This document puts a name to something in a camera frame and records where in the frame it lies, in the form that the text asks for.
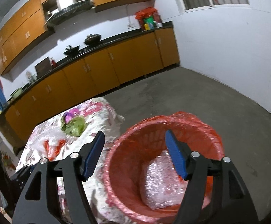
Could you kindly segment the black lidded wok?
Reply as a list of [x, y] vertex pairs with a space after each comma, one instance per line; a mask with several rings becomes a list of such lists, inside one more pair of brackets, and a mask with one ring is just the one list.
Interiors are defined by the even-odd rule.
[[84, 40], [84, 44], [87, 46], [96, 46], [99, 44], [100, 41], [101, 41], [100, 34], [90, 34]]

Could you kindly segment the clear white plastic bag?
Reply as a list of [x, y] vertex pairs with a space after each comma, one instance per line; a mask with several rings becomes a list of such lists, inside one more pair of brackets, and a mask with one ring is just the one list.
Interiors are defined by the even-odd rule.
[[51, 147], [59, 147], [66, 143], [67, 137], [63, 131], [53, 128], [52, 130], [43, 132], [38, 137], [38, 141], [42, 143], [45, 149], [49, 149]]

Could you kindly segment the glass jar on counter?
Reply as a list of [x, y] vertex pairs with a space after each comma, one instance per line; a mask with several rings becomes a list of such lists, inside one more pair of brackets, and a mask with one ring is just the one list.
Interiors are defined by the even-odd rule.
[[33, 84], [37, 80], [37, 76], [30, 71], [26, 71], [25, 75], [30, 84]]

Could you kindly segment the floral tablecloth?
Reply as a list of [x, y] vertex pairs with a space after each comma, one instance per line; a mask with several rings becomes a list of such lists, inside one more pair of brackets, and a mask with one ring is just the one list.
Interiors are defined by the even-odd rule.
[[103, 181], [106, 154], [120, 136], [123, 121], [103, 97], [80, 103], [32, 130], [15, 171], [32, 169], [40, 160], [59, 167], [70, 163], [97, 223], [131, 223], [111, 203]]

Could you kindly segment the small red bottle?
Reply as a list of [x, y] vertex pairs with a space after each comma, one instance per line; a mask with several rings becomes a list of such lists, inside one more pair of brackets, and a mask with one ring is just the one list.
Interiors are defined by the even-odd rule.
[[53, 58], [50, 58], [50, 62], [51, 62], [52, 68], [56, 68], [57, 64]]

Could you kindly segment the range hood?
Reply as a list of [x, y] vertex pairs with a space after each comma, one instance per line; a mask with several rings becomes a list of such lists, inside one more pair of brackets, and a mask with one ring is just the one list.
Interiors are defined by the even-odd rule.
[[45, 25], [55, 27], [66, 20], [89, 11], [94, 7], [93, 0], [48, 0], [42, 4]]

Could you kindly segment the upper orange wall cabinets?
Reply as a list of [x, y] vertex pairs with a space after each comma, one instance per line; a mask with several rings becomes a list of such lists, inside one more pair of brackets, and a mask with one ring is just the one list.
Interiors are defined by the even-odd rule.
[[0, 29], [0, 75], [65, 20], [91, 9], [100, 12], [144, 1], [150, 0], [28, 0]]

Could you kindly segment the bubble wrap sheet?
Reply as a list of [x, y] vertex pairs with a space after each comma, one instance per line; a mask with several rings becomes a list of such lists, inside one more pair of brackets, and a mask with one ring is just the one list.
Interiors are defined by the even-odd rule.
[[167, 150], [142, 165], [140, 196], [150, 209], [157, 210], [179, 205], [187, 188], [187, 181], [180, 178]]

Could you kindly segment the purple pink plastic bag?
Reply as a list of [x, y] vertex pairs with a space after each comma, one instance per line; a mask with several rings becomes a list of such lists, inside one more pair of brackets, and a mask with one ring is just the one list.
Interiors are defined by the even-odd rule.
[[65, 112], [62, 116], [62, 120], [65, 124], [70, 122], [75, 117], [74, 113], [71, 112]]

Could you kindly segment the green basin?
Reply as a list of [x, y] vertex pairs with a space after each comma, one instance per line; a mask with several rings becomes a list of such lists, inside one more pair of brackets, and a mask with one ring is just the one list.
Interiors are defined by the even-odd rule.
[[11, 93], [10, 96], [15, 100], [22, 93], [22, 91], [22, 88], [17, 88], [13, 93]]

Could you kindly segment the dark wooden cutting board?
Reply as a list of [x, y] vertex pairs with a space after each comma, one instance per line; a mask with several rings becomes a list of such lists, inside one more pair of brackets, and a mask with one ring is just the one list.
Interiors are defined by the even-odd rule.
[[37, 65], [35, 65], [35, 70], [37, 74], [37, 79], [43, 77], [45, 74], [50, 72], [50, 70], [52, 70], [52, 65], [51, 65], [49, 57], [45, 58], [44, 60], [39, 62]]

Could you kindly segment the lower orange kitchen cabinets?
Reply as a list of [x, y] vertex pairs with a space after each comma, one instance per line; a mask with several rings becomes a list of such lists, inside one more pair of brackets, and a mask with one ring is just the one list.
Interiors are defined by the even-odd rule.
[[34, 127], [95, 96], [180, 63], [173, 23], [133, 30], [66, 60], [29, 86], [0, 115], [0, 132], [14, 147]]

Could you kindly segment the knotted red plastic bag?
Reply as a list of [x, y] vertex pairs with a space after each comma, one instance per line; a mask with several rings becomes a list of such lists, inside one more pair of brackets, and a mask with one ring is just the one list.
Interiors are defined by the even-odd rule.
[[47, 153], [47, 158], [49, 161], [53, 161], [60, 153], [62, 146], [64, 146], [66, 143], [65, 139], [57, 140], [57, 144], [55, 146], [51, 146], [49, 144], [49, 140], [44, 141], [44, 148]]

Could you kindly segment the red bag with groceries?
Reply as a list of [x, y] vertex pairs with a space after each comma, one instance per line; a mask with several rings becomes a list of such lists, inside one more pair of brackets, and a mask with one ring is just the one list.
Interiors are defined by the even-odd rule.
[[141, 31], [153, 30], [163, 26], [158, 10], [153, 7], [147, 7], [136, 12], [135, 19], [138, 21]]

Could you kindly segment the olive green plastic bag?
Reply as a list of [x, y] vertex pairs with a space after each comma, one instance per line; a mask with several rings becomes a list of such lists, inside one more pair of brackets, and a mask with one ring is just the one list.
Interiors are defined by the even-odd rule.
[[87, 126], [85, 119], [80, 116], [73, 117], [68, 122], [65, 121], [64, 117], [61, 118], [61, 130], [70, 136], [80, 137]]

